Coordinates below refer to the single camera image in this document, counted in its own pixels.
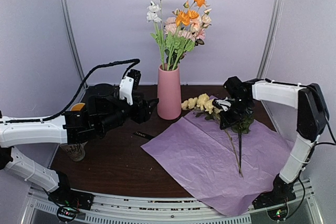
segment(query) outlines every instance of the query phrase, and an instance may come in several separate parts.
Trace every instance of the robotic hand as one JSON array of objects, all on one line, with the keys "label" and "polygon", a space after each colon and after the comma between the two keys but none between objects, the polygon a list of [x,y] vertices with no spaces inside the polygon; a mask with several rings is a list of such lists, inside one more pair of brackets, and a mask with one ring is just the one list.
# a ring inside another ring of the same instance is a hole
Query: robotic hand
[{"label": "robotic hand", "polygon": [[[122,126],[126,119],[142,123],[150,119],[158,99],[145,100],[138,87],[141,73],[128,70],[138,59],[98,65],[84,78],[74,98],[59,113],[47,118],[9,118],[0,112],[0,169],[23,177],[25,181],[41,186],[49,200],[69,208],[89,210],[93,195],[71,190],[66,174],[47,169],[22,154],[17,144],[58,143],[78,144],[105,137],[106,133]],[[86,105],[80,111],[66,111],[74,102],[83,84],[98,68],[133,63],[125,72],[119,89],[109,84],[98,84],[86,90]],[[60,214],[73,215],[70,209],[60,207]]]},{"label": "robotic hand", "polygon": [[224,83],[231,98],[214,100],[213,105],[223,109],[220,113],[220,128],[236,124],[253,112],[254,100],[270,101],[298,110],[297,139],[290,156],[274,180],[271,192],[260,195],[254,201],[255,209],[284,203],[295,199],[294,183],[309,163],[317,141],[326,125],[329,127],[329,112],[318,84],[299,84],[254,79],[241,82],[231,77]]}]

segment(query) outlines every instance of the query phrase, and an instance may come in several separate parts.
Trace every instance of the wrapping paper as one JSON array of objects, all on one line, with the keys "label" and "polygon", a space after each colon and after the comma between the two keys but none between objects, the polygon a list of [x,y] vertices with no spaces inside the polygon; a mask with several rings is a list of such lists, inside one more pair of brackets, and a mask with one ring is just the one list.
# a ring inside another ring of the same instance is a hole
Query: wrapping paper
[{"label": "wrapping paper", "polygon": [[[238,152],[238,134],[228,132]],[[242,178],[227,134],[216,122],[190,112],[142,148],[193,197],[226,216],[238,216],[260,193],[272,190],[292,146],[255,120],[242,138]]]}]

